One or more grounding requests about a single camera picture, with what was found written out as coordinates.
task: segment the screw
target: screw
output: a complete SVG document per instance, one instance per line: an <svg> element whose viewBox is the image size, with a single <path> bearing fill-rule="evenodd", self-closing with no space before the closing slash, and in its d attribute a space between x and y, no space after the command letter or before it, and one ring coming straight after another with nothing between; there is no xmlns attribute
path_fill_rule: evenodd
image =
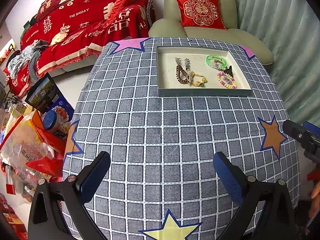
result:
<svg viewBox="0 0 320 240"><path fill-rule="evenodd" d="M285 181L283 179L279 179L278 180L278 183L281 185L281 186L284 186L285 185Z"/></svg>
<svg viewBox="0 0 320 240"><path fill-rule="evenodd" d="M252 175L248 176L247 179L250 182L255 182L256 181L256 178L254 176L252 176Z"/></svg>
<svg viewBox="0 0 320 240"><path fill-rule="evenodd" d="M70 175L70 176L67 178L67 180L68 180L69 182L73 182L73 181L76 180L76 176L75 176L75 175Z"/></svg>
<svg viewBox="0 0 320 240"><path fill-rule="evenodd" d="M45 183L45 179L40 179L39 181L38 181L38 184L39 185L42 185L42 184L44 184Z"/></svg>

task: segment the red blanket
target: red blanket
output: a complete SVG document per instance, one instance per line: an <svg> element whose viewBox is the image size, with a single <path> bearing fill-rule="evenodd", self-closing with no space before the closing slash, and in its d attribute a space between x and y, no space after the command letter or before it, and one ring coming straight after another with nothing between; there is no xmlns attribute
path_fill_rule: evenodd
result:
<svg viewBox="0 0 320 240"><path fill-rule="evenodd" d="M23 36L21 49L34 40L51 41L60 31L68 33L65 41L46 49L36 63L39 78L47 72L100 55L111 41L148 37L146 9L148 0L134 0L124 7L110 25L107 18L116 0L72 0L55 9L49 16L33 25ZM18 73L16 80L7 77L11 91L23 97L30 88L28 67Z"/></svg>

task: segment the hand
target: hand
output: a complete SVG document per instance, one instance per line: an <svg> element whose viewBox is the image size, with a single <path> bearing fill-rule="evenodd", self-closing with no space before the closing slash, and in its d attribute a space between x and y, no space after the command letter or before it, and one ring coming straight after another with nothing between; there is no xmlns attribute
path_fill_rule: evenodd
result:
<svg viewBox="0 0 320 240"><path fill-rule="evenodd" d="M313 218L316 211L320 208L320 181L315 185L311 193L313 199L311 208L309 210L309 218Z"/></svg>

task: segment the checkered tablecloth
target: checkered tablecloth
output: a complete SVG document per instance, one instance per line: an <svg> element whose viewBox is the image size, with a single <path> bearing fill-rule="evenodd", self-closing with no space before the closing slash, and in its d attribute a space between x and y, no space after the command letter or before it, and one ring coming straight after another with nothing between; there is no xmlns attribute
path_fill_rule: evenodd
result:
<svg viewBox="0 0 320 240"><path fill-rule="evenodd" d="M296 206L297 145L292 138L282 143L280 160L271 149L260 150L265 131L258 117L271 122L275 115L282 131L287 112L257 58L248 61L239 46L204 39L151 38L143 44L144 52L128 48L109 55L116 48L109 43L99 56L73 117L80 120L75 141L85 154L68 155L63 168L65 179L101 150L110 153L111 168L85 205L106 237L151 239L140 231L161 228L170 210L181 226L201 223L188 240L216 239L238 208L213 169L218 151L260 181L284 179ZM157 46L229 49L252 96L159 98ZM248 229L255 227L262 207L259 203ZM77 235L65 206L63 212Z"/></svg>

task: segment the white floor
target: white floor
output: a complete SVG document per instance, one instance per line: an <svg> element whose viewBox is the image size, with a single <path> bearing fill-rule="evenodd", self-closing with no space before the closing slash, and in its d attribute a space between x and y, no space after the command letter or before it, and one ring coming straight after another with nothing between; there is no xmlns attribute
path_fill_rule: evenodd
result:
<svg viewBox="0 0 320 240"><path fill-rule="evenodd" d="M87 80L91 68L92 67L89 66L77 69L53 78L57 86L59 87L67 101L73 106L73 108L76 107L80 92ZM304 150L301 147L298 148L301 183L300 199L309 200L309 194L312 191L313 184L312 182L307 181L307 174L314 169L315 164L303 156L303 151ZM5 194L5 178L2 175L0 175L0 193ZM8 194L5 195L8 204L12 206L17 216L22 220L26 228L28 228L28 218L31 204L26 203L21 196Z"/></svg>

